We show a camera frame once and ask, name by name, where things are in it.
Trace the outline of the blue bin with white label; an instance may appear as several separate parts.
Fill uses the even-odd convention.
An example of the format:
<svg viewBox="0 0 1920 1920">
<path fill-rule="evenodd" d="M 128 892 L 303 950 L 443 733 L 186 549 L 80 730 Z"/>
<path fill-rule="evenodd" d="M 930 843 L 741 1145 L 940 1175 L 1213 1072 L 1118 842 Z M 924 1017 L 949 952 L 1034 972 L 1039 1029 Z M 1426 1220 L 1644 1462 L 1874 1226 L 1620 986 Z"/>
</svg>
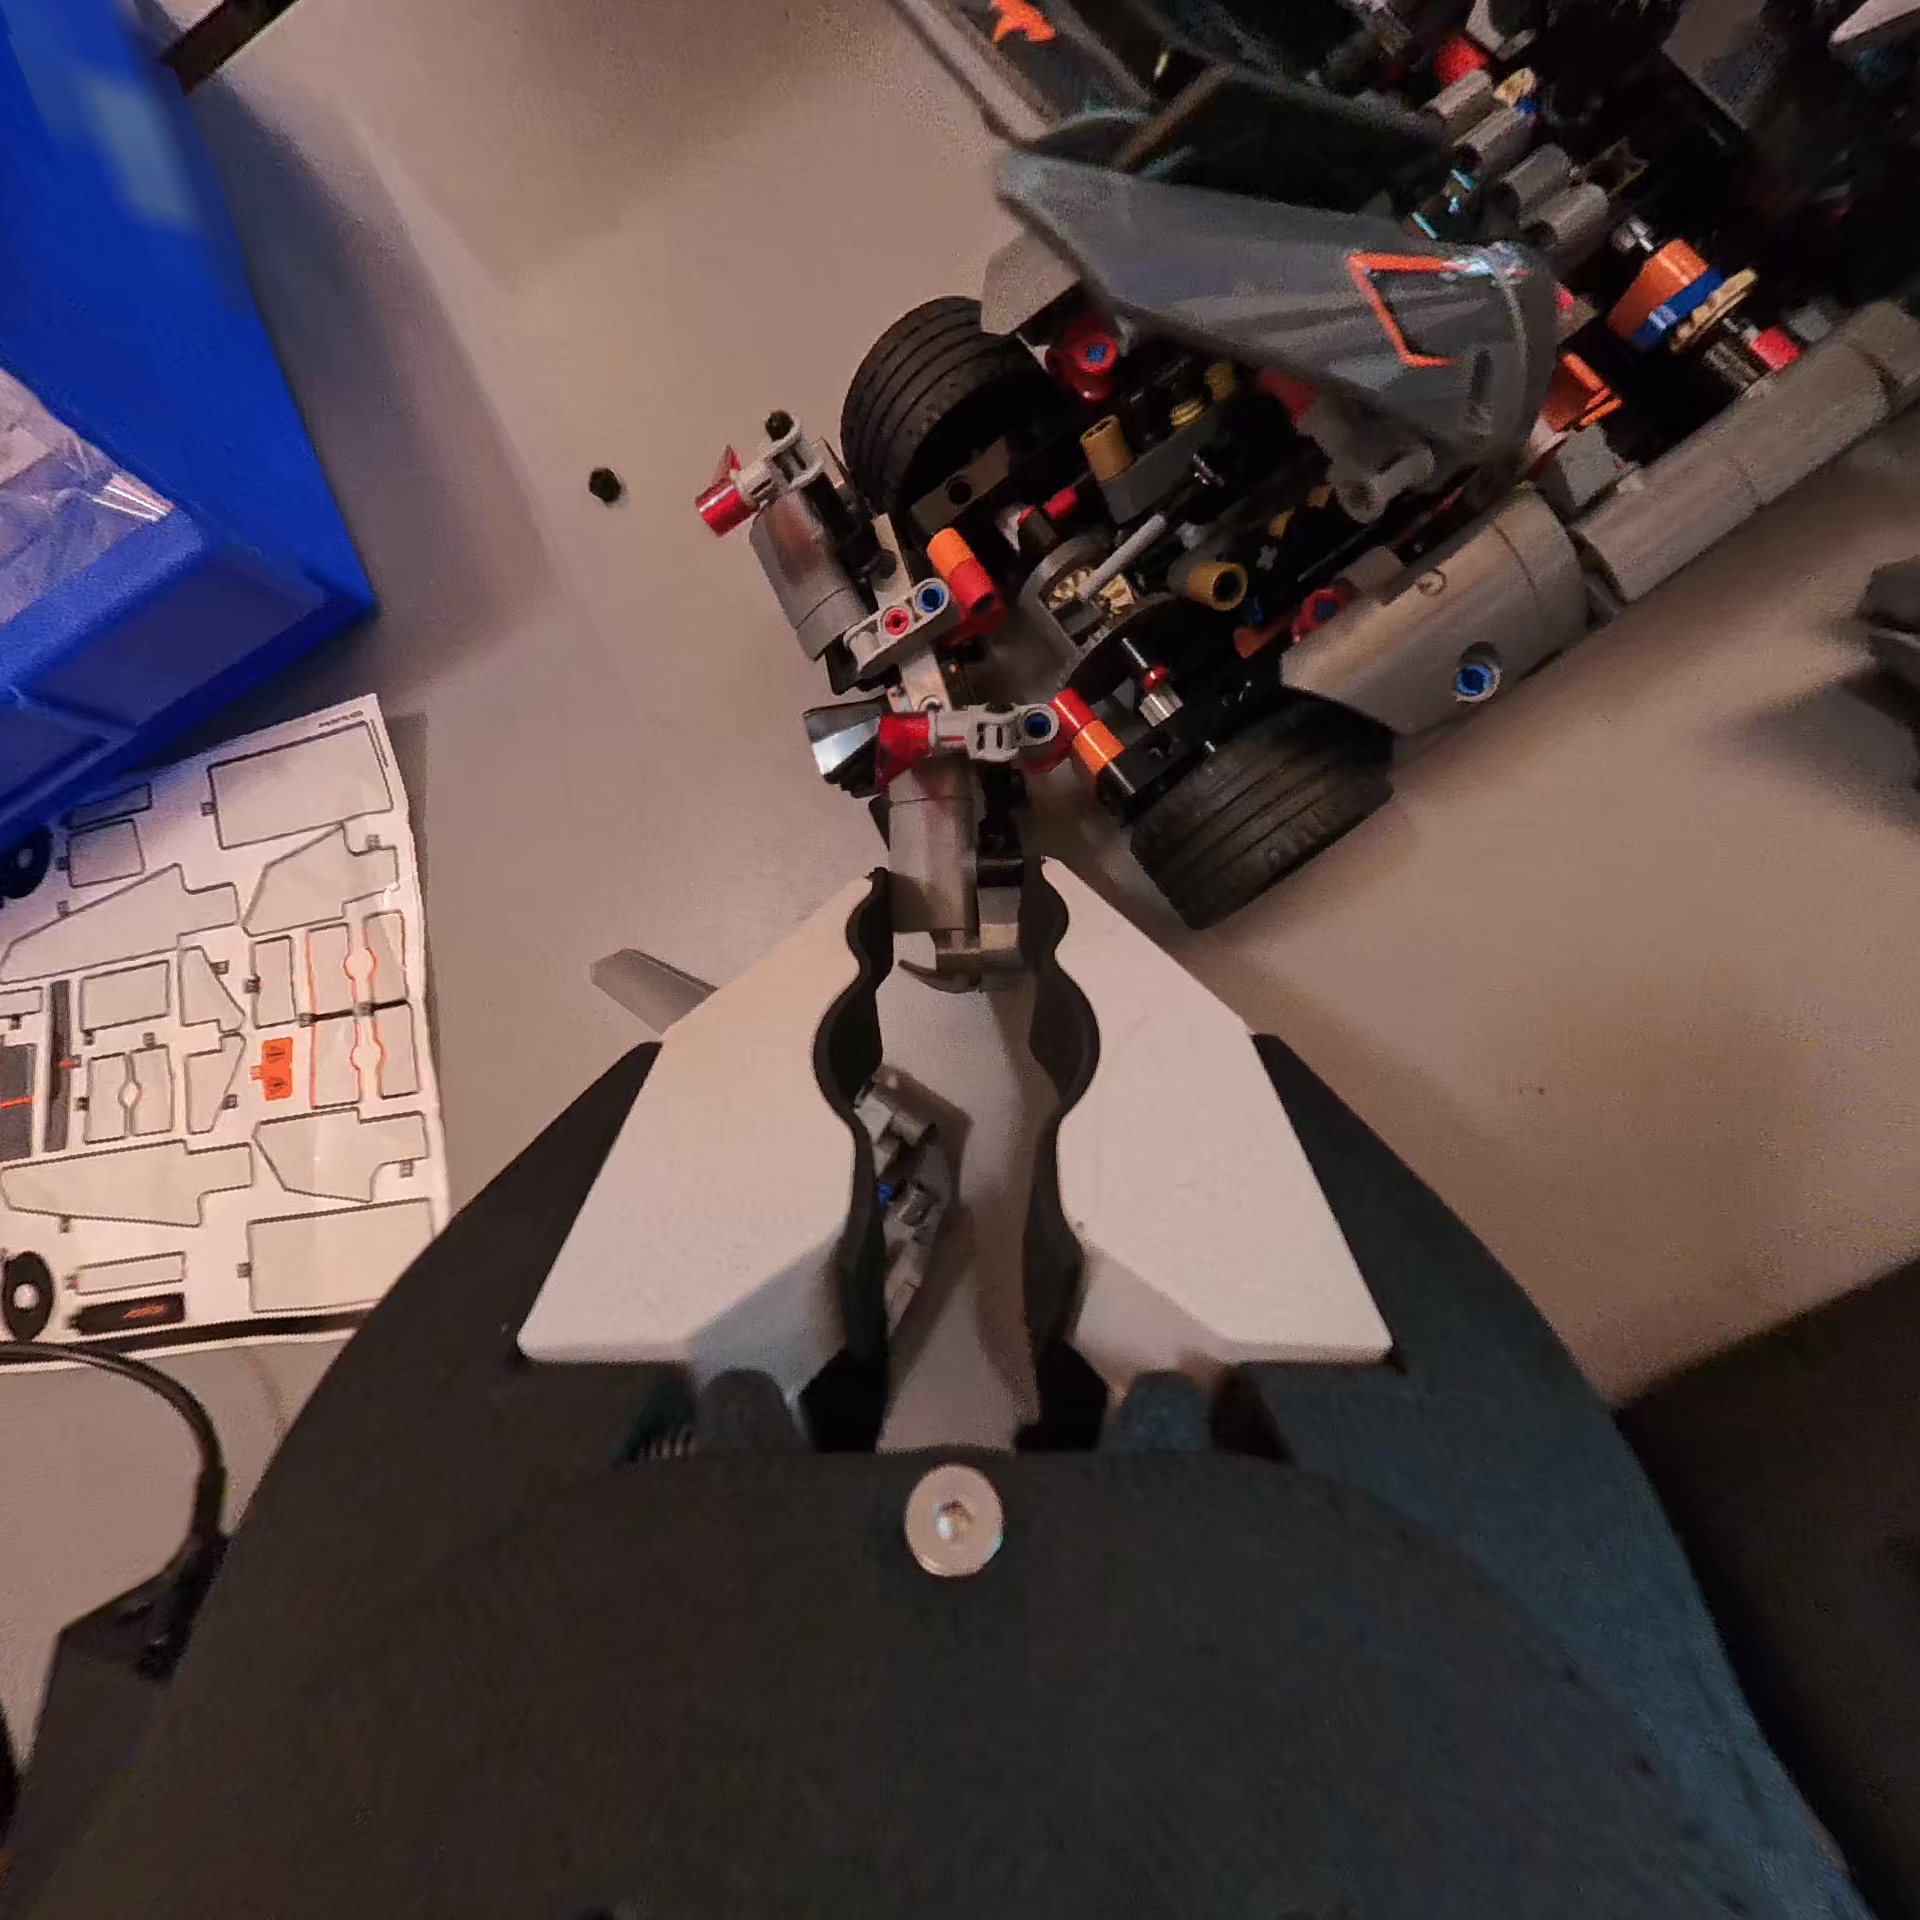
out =
<svg viewBox="0 0 1920 1920">
<path fill-rule="evenodd" d="M 0 644 L 5 843 L 376 611 L 162 36 L 0 8 L 0 372 L 203 534 L 122 628 Z"/>
</svg>

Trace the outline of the black perforated pad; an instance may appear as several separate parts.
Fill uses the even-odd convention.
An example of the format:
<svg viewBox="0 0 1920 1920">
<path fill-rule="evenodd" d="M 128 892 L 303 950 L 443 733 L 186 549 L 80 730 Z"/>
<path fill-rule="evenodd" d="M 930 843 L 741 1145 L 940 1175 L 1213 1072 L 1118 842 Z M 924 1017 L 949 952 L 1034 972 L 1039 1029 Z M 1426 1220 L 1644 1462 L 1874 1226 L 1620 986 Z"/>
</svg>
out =
<svg viewBox="0 0 1920 1920">
<path fill-rule="evenodd" d="M 1744 1695 L 1874 1915 L 1920 1910 L 1920 1266 L 1618 1407 Z"/>
</svg>

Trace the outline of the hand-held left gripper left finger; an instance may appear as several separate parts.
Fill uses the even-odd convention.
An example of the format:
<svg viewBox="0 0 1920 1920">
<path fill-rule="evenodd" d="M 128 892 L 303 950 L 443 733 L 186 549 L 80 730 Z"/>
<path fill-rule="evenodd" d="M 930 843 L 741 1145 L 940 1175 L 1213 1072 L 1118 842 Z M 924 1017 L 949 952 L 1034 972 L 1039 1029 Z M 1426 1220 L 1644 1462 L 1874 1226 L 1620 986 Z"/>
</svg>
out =
<svg viewBox="0 0 1920 1920">
<path fill-rule="evenodd" d="M 671 1021 L 517 1329 L 537 1365 L 769 1376 L 821 1448 L 888 1399 L 877 1145 L 888 878 L 832 892 Z"/>
</svg>

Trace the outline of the crumpled clear parts bags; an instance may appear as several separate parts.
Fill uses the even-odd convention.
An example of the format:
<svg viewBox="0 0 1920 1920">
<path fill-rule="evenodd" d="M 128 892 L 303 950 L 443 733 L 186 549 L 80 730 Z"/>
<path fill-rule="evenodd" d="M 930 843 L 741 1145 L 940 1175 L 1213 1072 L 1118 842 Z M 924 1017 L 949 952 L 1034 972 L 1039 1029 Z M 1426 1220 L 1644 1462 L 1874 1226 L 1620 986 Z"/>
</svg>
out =
<svg viewBox="0 0 1920 1920">
<path fill-rule="evenodd" d="M 199 558 L 192 516 L 0 374 L 5 644 L 122 628 Z"/>
</svg>

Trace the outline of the black studded lego roof piece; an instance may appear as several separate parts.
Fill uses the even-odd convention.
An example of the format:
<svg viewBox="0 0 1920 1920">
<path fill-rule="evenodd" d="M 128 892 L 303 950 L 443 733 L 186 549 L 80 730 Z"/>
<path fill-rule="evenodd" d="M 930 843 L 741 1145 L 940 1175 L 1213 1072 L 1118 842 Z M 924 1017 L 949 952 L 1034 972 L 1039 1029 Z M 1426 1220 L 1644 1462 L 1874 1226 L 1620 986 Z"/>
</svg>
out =
<svg viewBox="0 0 1920 1920">
<path fill-rule="evenodd" d="M 1907 693 L 1920 693 L 1920 558 L 1879 562 L 1863 582 L 1854 615 L 1866 628 L 1874 663 Z"/>
</svg>

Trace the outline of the lego car model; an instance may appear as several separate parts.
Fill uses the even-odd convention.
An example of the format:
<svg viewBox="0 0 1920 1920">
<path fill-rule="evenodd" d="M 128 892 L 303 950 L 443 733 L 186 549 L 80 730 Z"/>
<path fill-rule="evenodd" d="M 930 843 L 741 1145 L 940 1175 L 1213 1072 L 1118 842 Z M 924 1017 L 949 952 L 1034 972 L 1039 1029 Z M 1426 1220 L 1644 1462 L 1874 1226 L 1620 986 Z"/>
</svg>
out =
<svg viewBox="0 0 1920 1920">
<path fill-rule="evenodd" d="M 696 516 L 933 989 L 1032 967 L 1047 769 L 1207 928 L 1915 411 L 1915 5 L 898 10 L 1012 232 Z"/>
</svg>

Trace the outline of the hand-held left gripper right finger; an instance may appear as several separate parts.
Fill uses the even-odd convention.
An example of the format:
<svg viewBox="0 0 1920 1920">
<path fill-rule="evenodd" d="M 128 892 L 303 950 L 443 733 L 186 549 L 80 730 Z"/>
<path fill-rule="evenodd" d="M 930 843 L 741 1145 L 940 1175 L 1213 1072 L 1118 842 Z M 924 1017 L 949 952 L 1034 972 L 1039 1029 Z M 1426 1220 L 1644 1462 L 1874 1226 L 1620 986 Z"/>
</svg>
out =
<svg viewBox="0 0 1920 1920">
<path fill-rule="evenodd" d="M 1022 1226 L 1039 1413 L 1090 1448 L 1146 1376 L 1367 1369 L 1391 1333 L 1250 1028 L 1063 861 L 1022 878 L 1032 1058 L 1056 1093 Z"/>
</svg>

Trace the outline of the white sticker sheet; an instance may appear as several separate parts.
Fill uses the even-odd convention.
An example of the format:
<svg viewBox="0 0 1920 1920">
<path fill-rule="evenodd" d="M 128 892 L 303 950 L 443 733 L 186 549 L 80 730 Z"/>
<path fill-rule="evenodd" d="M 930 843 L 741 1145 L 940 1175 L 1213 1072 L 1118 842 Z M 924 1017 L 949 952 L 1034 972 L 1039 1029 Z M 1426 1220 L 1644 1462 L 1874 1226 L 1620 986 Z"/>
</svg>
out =
<svg viewBox="0 0 1920 1920">
<path fill-rule="evenodd" d="M 376 696 L 5 861 L 0 1313 L 27 1354 L 351 1333 L 443 1231 L 414 814 Z"/>
</svg>

